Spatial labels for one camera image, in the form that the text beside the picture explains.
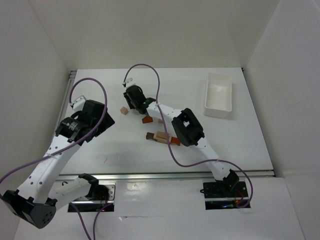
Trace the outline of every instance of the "cable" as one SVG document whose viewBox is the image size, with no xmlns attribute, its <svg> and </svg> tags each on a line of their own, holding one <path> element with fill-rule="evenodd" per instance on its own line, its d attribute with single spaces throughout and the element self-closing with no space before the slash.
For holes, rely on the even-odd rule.
<svg viewBox="0 0 320 240">
<path fill-rule="evenodd" d="M 70 205 L 74 208 L 74 210 L 76 211 L 76 213 L 79 215 L 80 222 L 81 222 L 81 224 L 82 224 L 82 227 L 83 227 L 83 230 L 84 230 L 86 236 L 88 237 L 89 240 L 92 240 L 92 238 L 90 237 L 90 235 L 89 235 L 89 233 L 88 233 L 88 231 L 87 231 L 87 228 L 86 228 L 84 219 L 82 218 L 79 209 L 78 209 L 78 208 L 76 207 L 76 205 L 74 205 L 72 202 L 70 202 Z"/>
<path fill-rule="evenodd" d="M 193 164 L 189 164 L 189 165 L 183 165 L 183 164 L 181 164 L 181 163 L 179 163 L 179 162 L 177 161 L 177 159 L 176 159 L 175 156 L 174 156 L 174 153 L 172 152 L 171 146 L 170 146 L 169 134 L 168 134 L 168 131 L 167 131 L 166 121 L 165 121 L 164 115 L 163 115 L 163 113 L 162 113 L 162 110 L 161 110 L 161 108 L 160 108 L 160 105 L 159 105 L 159 103 L 158 103 L 158 96 L 159 96 L 159 90 L 160 90 L 160 77 L 159 77 L 158 72 L 157 72 L 152 66 L 150 66 L 150 65 L 148 65 L 148 64 L 138 63 L 138 64 L 135 64 L 135 65 L 133 65 L 132 67 L 129 68 L 129 70 L 128 70 L 128 71 L 126 72 L 126 74 L 125 74 L 125 77 L 124 77 L 123 82 L 126 81 L 127 76 L 128 76 L 128 74 L 129 74 L 129 72 L 131 71 L 131 69 L 133 69 L 133 68 L 135 68 L 135 67 L 137 67 L 137 66 L 145 66 L 145 67 L 148 67 L 148 68 L 152 69 L 152 70 L 154 71 L 154 73 L 156 74 L 156 77 L 157 77 L 157 80 L 158 80 L 158 87 L 157 87 L 156 95 L 155 95 L 155 103 L 157 104 L 157 107 L 158 107 L 159 112 L 160 112 L 160 115 L 161 115 L 161 119 L 162 119 L 162 121 L 163 121 L 163 127 L 164 127 L 165 136 L 166 136 L 166 142 L 167 142 L 167 145 L 168 145 L 168 148 L 169 148 L 169 152 L 170 152 L 171 157 L 172 157 L 172 159 L 174 160 L 174 162 L 175 162 L 178 166 L 180 166 L 180 167 L 182 167 L 182 168 L 190 168 L 190 167 L 193 167 L 193 166 L 197 166 L 197 165 L 199 165 L 199 164 L 204 164 L 204 163 L 208 163 L 208 162 L 217 162 L 217 161 L 223 162 L 223 163 L 227 163 L 227 164 L 230 164 L 230 165 L 236 167 L 236 168 L 239 169 L 240 172 L 242 172 L 242 173 L 244 174 L 244 176 L 248 179 L 248 182 L 249 182 L 250 187 L 251 187 L 251 194 L 250 194 L 250 197 L 249 197 L 248 201 L 246 202 L 246 204 L 244 204 L 244 205 L 239 205 L 239 203 L 237 203 L 237 204 L 236 204 L 236 207 L 239 208 L 239 209 L 242 209 L 242 208 L 245 208 L 246 206 L 248 206 L 248 205 L 250 204 L 250 202 L 251 202 L 251 199 L 252 199 L 253 195 L 254 195 L 254 187 L 253 187 L 253 185 L 252 185 L 252 182 L 251 182 L 249 176 L 248 176 L 248 175 L 246 174 L 246 172 L 245 172 L 244 170 L 242 170 L 238 165 L 234 164 L 233 162 L 230 162 L 230 161 L 227 161 L 227 160 L 221 160 L 221 159 L 219 159 L 219 160 L 218 160 L 218 159 L 202 160 L 202 161 L 199 161 L 199 162 L 196 162 L 196 163 L 193 163 Z"/>
<path fill-rule="evenodd" d="M 58 151 L 55 151 L 54 153 L 51 154 L 51 155 L 53 155 L 53 156 L 54 156 L 54 155 L 57 155 L 57 154 L 60 154 L 60 153 L 62 153 L 62 152 L 64 152 L 64 151 L 72 148 L 73 146 L 75 146 L 75 145 L 83 142 L 84 140 L 86 140 L 86 138 L 87 138 L 88 136 L 90 136 L 90 135 L 99 127 L 100 123 L 101 123 L 101 122 L 103 121 L 103 119 L 105 118 L 105 115 L 106 115 L 106 112 L 107 112 L 107 103 L 108 103 L 107 93 L 106 93 L 106 90 L 105 90 L 104 86 L 103 86 L 98 80 L 96 80 L 96 79 L 94 79 L 94 78 L 91 78 L 91 77 L 82 78 L 82 79 L 79 80 L 75 85 L 73 85 L 73 87 L 72 87 L 72 89 L 71 89 L 71 92 L 70 92 L 70 95 L 69 95 L 69 103 L 71 104 L 72 93 L 73 93 L 75 87 L 76 87 L 79 83 L 81 83 L 81 82 L 83 82 L 83 81 L 86 81 L 86 80 L 94 81 L 94 82 L 96 82 L 97 84 L 99 84 L 99 86 L 102 88 L 103 95 L 104 95 L 104 108 L 103 108 L 102 115 L 101 115 L 98 123 L 91 129 L 91 131 L 89 131 L 86 135 L 84 135 L 84 136 L 83 136 L 82 138 L 80 138 L 78 141 L 75 141 L 74 143 L 70 144 L 69 146 L 67 146 L 67 147 L 65 147 L 65 148 L 62 148 L 62 149 L 60 149 L 60 150 L 58 150 Z M 26 168 L 26 167 L 29 167 L 29 166 L 31 166 L 31 165 L 33 165 L 33 164 L 40 163 L 40 162 L 42 162 L 42 161 L 44 161 L 44 160 L 47 160 L 47 159 L 49 159 L 49 158 L 51 158 L 51 156 L 48 156 L 48 155 L 47 155 L 47 156 L 44 156 L 44 157 L 42 157 L 42 158 L 40 158 L 40 159 L 38 159 L 38 160 L 34 160 L 34 161 L 29 162 L 29 163 L 26 163 L 26 164 L 23 164 L 23 165 L 21 165 L 21 166 L 18 166 L 17 168 L 9 171 L 9 172 L 6 173 L 2 178 L 0 178 L 0 184 L 1 184 L 7 177 L 9 177 L 11 174 L 13 174 L 13 173 L 15 173 L 15 172 L 17 172 L 17 171 L 19 171 L 19 170 L 21 170 L 21 169 L 24 169 L 24 168 Z"/>
<path fill-rule="evenodd" d="M 104 207 L 102 207 L 98 212 L 97 214 L 95 215 L 95 218 L 94 218 L 94 221 L 93 221 L 93 240 L 96 240 L 96 222 L 97 222 L 97 219 L 98 219 L 98 216 L 99 214 L 108 206 L 110 206 L 111 203 L 109 204 L 106 204 Z"/>
</svg>

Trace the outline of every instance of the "small wooden block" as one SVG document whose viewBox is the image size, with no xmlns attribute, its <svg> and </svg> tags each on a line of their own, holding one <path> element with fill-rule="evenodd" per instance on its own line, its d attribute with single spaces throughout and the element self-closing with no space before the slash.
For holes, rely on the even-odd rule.
<svg viewBox="0 0 320 240">
<path fill-rule="evenodd" d="M 154 134 L 153 139 L 158 143 L 167 144 L 167 137 L 165 132 L 158 131 Z"/>
<path fill-rule="evenodd" d="M 145 116 L 144 118 L 142 118 L 142 123 L 143 124 L 148 124 L 148 123 L 152 123 L 154 120 L 152 117 L 150 116 Z"/>
<path fill-rule="evenodd" d="M 178 146 L 180 146 L 180 144 L 181 144 L 181 142 L 179 141 L 179 139 L 176 138 L 176 137 L 174 137 L 174 136 L 171 138 L 170 143 L 171 143 L 171 144 L 177 144 Z"/>
<path fill-rule="evenodd" d="M 129 110 L 128 110 L 128 108 L 126 108 L 125 106 L 123 106 L 123 107 L 120 109 L 120 112 L 121 112 L 123 115 L 126 115 L 126 114 L 129 112 Z"/>
<path fill-rule="evenodd" d="M 166 137 L 166 133 L 165 132 L 162 132 L 162 131 L 157 131 L 155 134 L 154 134 L 154 139 L 167 139 Z"/>
<path fill-rule="evenodd" d="M 147 140 L 149 140 L 149 139 L 151 139 L 151 140 L 155 140 L 154 139 L 154 133 L 152 133 L 152 132 L 147 132 L 146 133 L 146 135 L 145 135 L 145 139 L 147 139 Z"/>
</svg>

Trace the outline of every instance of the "white container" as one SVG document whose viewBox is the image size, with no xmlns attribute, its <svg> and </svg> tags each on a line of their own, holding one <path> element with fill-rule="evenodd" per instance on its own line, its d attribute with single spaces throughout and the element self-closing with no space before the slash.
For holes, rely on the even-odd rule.
<svg viewBox="0 0 320 240">
<path fill-rule="evenodd" d="M 204 100 L 204 115 L 225 118 L 232 111 L 232 78 L 209 73 Z"/>
</svg>

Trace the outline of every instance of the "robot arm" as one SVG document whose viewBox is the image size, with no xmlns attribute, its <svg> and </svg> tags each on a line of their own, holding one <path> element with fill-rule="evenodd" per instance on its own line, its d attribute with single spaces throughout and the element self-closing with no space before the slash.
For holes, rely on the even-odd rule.
<svg viewBox="0 0 320 240">
<path fill-rule="evenodd" d="M 2 197 L 15 215 L 39 229 L 49 224 L 58 209 L 79 197 L 95 199 L 100 192 L 108 195 L 105 186 L 99 185 L 96 178 L 85 173 L 69 184 L 52 189 L 60 172 L 84 141 L 61 153 L 53 153 L 70 146 L 90 132 L 101 118 L 104 104 L 80 96 L 74 101 L 72 108 L 75 113 L 61 121 L 44 155 L 50 157 L 40 162 L 16 191 L 7 190 Z M 114 123 L 106 112 L 99 127 L 85 141 L 90 142 Z"/>
<path fill-rule="evenodd" d="M 130 109 L 136 109 L 140 114 L 161 119 L 159 105 L 166 122 L 172 123 L 177 138 L 184 146 L 192 148 L 204 160 L 219 159 L 207 141 L 203 127 L 189 108 L 180 110 L 161 103 L 156 104 L 155 99 L 145 97 L 142 89 L 134 83 L 132 78 L 127 79 L 124 86 L 126 90 L 123 95 Z M 228 192 L 231 192 L 238 183 L 239 177 L 229 165 L 220 161 L 205 164 L 211 170 L 215 180 L 220 182 Z"/>
</svg>

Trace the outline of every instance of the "purple cable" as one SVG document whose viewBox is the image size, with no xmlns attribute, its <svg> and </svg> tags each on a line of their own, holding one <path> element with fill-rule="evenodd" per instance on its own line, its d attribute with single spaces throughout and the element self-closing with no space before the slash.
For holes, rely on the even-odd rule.
<svg viewBox="0 0 320 240">
<path fill-rule="evenodd" d="M 75 145 L 83 142 L 84 140 L 86 140 L 86 138 L 87 138 L 88 136 L 90 136 L 90 135 L 99 127 L 100 123 L 101 123 L 101 122 L 103 121 L 103 119 L 105 118 L 105 115 L 106 115 L 106 112 L 107 112 L 107 102 L 108 102 L 108 101 L 107 101 L 107 93 L 106 93 L 106 90 L 105 90 L 104 86 L 103 86 L 98 80 L 96 80 L 96 79 L 94 79 L 94 78 L 90 78 L 90 77 L 82 78 L 82 79 L 79 80 L 75 85 L 73 85 L 73 87 L 72 87 L 72 89 L 71 89 L 71 92 L 70 92 L 70 96 L 69 96 L 69 103 L 71 103 L 71 97 L 72 97 L 72 93 L 73 93 L 75 87 L 76 87 L 79 83 L 81 83 L 81 82 L 83 82 L 83 81 L 85 81 L 85 80 L 94 81 L 94 82 L 96 82 L 97 84 L 99 84 L 100 87 L 102 88 L 103 95 L 104 95 L 104 108 L 103 108 L 103 112 L 102 112 L 101 118 L 100 118 L 100 120 L 98 121 L 98 123 L 91 129 L 91 131 L 89 131 L 86 135 L 84 135 L 84 136 L 83 136 L 82 138 L 80 138 L 78 141 L 75 141 L 74 143 L 70 144 L 69 146 L 67 146 L 67 147 L 65 147 L 65 148 L 63 148 L 63 149 L 60 149 L 60 150 L 52 153 L 53 156 L 54 156 L 54 155 L 57 155 L 57 154 L 60 154 L 60 153 L 62 153 L 62 152 L 64 152 L 64 151 L 72 148 L 73 146 L 75 146 Z M 44 156 L 44 157 L 42 157 L 42 158 L 40 158 L 40 159 L 38 159 L 38 160 L 34 160 L 34 161 L 32 161 L 32 162 L 23 164 L 23 165 L 15 168 L 15 169 L 9 171 L 9 172 L 6 173 L 2 178 L 0 178 L 0 184 L 1 184 L 8 176 L 10 176 L 11 174 L 15 173 L 16 171 L 19 171 L 19 170 L 21 170 L 21 169 L 24 169 L 24 168 L 26 168 L 26 167 L 28 167 L 28 166 L 30 166 L 30 165 L 33 165 L 33 164 L 37 164 L 37 163 L 39 163 L 39 162 L 41 162 L 41 161 L 47 160 L 48 158 L 50 158 L 50 156 L 47 155 L 47 156 Z"/>
<path fill-rule="evenodd" d="M 93 240 L 96 240 L 96 222 L 98 219 L 99 214 L 108 206 L 110 206 L 111 203 L 106 204 L 104 207 L 102 207 L 97 214 L 95 215 L 94 221 L 93 221 Z"/>
<path fill-rule="evenodd" d="M 83 227 L 83 230 L 84 230 L 86 236 L 88 237 L 89 240 L 92 240 L 92 238 L 90 237 L 90 235 L 89 235 L 89 233 L 88 233 L 88 230 L 87 230 L 87 228 L 86 228 L 84 219 L 82 218 L 79 209 L 78 209 L 77 206 L 76 206 L 75 204 L 73 204 L 72 202 L 70 202 L 70 205 L 74 208 L 74 210 L 76 211 L 76 213 L 79 215 L 80 222 L 81 222 L 81 224 L 82 224 L 82 227 Z M 93 222 L 93 240 L 96 240 L 96 221 L 97 221 L 97 219 L 98 219 L 98 216 L 99 216 L 99 214 L 100 214 L 106 207 L 108 207 L 108 206 L 110 206 L 110 205 L 111 205 L 111 203 L 106 204 L 106 205 L 103 206 L 103 207 L 97 212 L 97 214 L 95 215 L 94 222 Z"/>
<path fill-rule="evenodd" d="M 223 163 L 227 163 L 227 164 L 230 164 L 230 165 L 236 167 L 236 168 L 239 169 L 239 171 L 242 172 L 242 173 L 244 174 L 244 176 L 248 179 L 248 182 L 249 182 L 250 187 L 251 187 L 251 194 L 250 194 L 249 199 L 248 199 L 248 200 L 246 201 L 246 203 L 243 204 L 243 205 L 240 205 L 240 202 L 238 202 L 238 203 L 236 204 L 236 207 L 239 208 L 239 209 L 243 209 L 243 208 L 245 208 L 246 206 L 248 206 L 248 205 L 250 204 L 251 200 L 252 200 L 253 195 L 254 195 L 254 186 L 252 185 L 252 182 L 251 182 L 249 176 L 246 174 L 246 172 L 245 172 L 244 170 L 242 170 L 238 165 L 234 164 L 233 162 L 226 161 L 226 160 L 220 160 L 220 159 L 208 159 L 208 160 L 199 161 L 199 162 L 196 162 L 196 163 L 193 163 L 193 164 L 189 164 L 189 165 L 183 165 L 183 164 L 181 164 L 181 163 L 179 163 L 179 162 L 177 161 L 177 159 L 175 158 L 174 153 L 172 152 L 172 149 L 171 149 L 171 145 L 170 145 L 170 141 L 169 141 L 169 134 L 168 134 L 168 131 L 167 131 L 167 125 L 166 125 L 166 121 L 165 121 L 164 115 L 163 115 L 163 113 L 162 113 L 162 110 L 161 110 L 161 108 L 160 108 L 160 105 L 158 105 L 158 96 L 159 96 L 159 90 L 160 90 L 160 77 L 159 77 L 158 72 L 157 72 L 152 66 L 150 66 L 150 65 L 148 65 L 148 64 L 138 63 L 138 64 L 135 64 L 135 65 L 133 65 L 132 67 L 129 68 L 129 70 L 128 70 L 128 71 L 126 72 L 126 74 L 125 74 L 125 77 L 124 77 L 123 82 L 126 81 L 127 76 L 128 76 L 128 74 L 129 74 L 129 72 L 131 71 L 131 69 L 133 69 L 133 68 L 135 68 L 135 67 L 137 67 L 137 66 L 145 66 L 145 67 L 148 67 L 148 68 L 152 69 L 152 70 L 155 72 L 156 77 L 157 77 L 157 79 L 158 79 L 158 88 L 157 88 L 157 90 L 156 90 L 155 103 L 157 104 L 157 107 L 158 107 L 158 109 L 159 109 L 159 112 L 160 112 L 160 115 L 161 115 L 161 118 L 162 118 L 162 121 L 163 121 L 163 127 L 164 127 L 165 136 L 166 136 L 166 142 L 167 142 L 167 145 L 168 145 L 168 148 L 169 148 L 169 152 L 170 152 L 171 157 L 172 157 L 172 159 L 174 160 L 174 162 L 175 162 L 178 166 L 180 166 L 180 167 L 182 167 L 182 168 L 190 168 L 190 167 L 193 167 L 193 166 L 197 166 L 197 165 L 199 165 L 199 164 L 204 164 L 204 163 L 208 163 L 208 162 L 217 162 L 217 161 L 223 162 Z"/>
<path fill-rule="evenodd" d="M 90 235 L 89 235 L 89 233 L 88 233 L 88 231 L 87 231 L 85 222 L 84 222 L 84 220 L 83 220 L 83 218 L 82 218 L 82 216 L 81 216 L 81 213 L 80 213 L 79 209 L 78 209 L 77 206 L 74 205 L 72 202 L 70 202 L 70 205 L 74 208 L 74 210 L 76 211 L 76 213 L 79 215 L 80 222 L 81 222 L 81 224 L 82 224 L 82 227 L 83 227 L 83 230 L 84 230 L 86 236 L 88 237 L 89 240 L 92 240 L 92 238 L 90 237 Z"/>
</svg>

